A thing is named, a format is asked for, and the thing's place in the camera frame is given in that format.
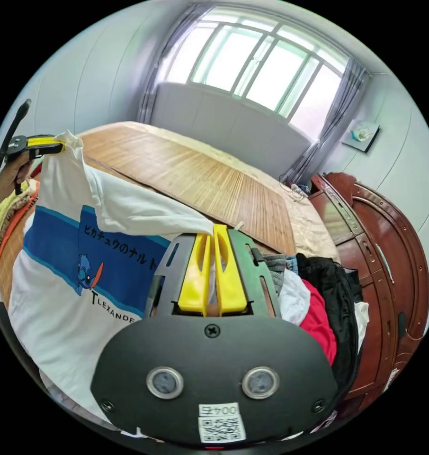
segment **cartoon character print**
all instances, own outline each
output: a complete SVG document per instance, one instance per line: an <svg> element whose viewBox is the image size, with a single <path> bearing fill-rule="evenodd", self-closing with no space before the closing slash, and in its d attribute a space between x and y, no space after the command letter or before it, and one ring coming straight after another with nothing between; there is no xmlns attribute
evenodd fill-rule
<svg viewBox="0 0 429 455"><path fill-rule="evenodd" d="M103 267L104 263L102 262L98 268L98 271L93 274L88 256L79 255L79 264L76 279L76 292L78 295L82 295L83 289L93 289L97 285L101 277Z"/></svg>

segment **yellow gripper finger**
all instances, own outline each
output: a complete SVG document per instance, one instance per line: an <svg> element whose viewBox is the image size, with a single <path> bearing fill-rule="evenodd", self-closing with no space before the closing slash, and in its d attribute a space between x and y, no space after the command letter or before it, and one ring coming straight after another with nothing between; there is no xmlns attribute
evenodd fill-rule
<svg viewBox="0 0 429 455"><path fill-rule="evenodd" d="M181 311L202 313L204 317L206 316L208 285L210 283L210 259L211 236L197 234L178 300Z"/></svg>
<svg viewBox="0 0 429 455"><path fill-rule="evenodd" d="M214 260L219 313L239 313L246 310L246 296L237 263L230 244L227 226L214 225Z"/></svg>

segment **hand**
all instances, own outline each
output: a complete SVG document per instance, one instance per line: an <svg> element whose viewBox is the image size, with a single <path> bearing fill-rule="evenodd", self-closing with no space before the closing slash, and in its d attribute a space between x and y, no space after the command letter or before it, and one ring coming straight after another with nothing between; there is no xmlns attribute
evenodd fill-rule
<svg viewBox="0 0 429 455"><path fill-rule="evenodd" d="M7 163L0 172L0 198L7 198L15 188L15 184L21 184L27 177L31 161L28 160L28 152L22 153L19 158Z"/></svg>

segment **wall picture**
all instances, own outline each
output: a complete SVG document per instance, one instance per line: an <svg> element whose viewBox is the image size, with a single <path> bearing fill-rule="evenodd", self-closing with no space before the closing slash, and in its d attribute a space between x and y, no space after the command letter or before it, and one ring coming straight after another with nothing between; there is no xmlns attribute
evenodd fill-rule
<svg viewBox="0 0 429 455"><path fill-rule="evenodd" d="M376 138L379 129L380 125L377 123L353 120L344 133L341 142L347 146L354 147L361 152L367 153Z"/></svg>

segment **cabinet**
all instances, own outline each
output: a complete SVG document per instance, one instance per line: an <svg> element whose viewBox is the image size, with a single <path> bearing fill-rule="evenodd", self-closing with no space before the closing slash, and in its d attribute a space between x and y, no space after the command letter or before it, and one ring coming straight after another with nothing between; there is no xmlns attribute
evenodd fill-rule
<svg viewBox="0 0 429 455"><path fill-rule="evenodd" d="M390 201L344 173L312 178L310 200L341 264L359 270L369 324L357 379L340 416L372 403L406 366L423 336L429 273L418 236Z"/></svg>

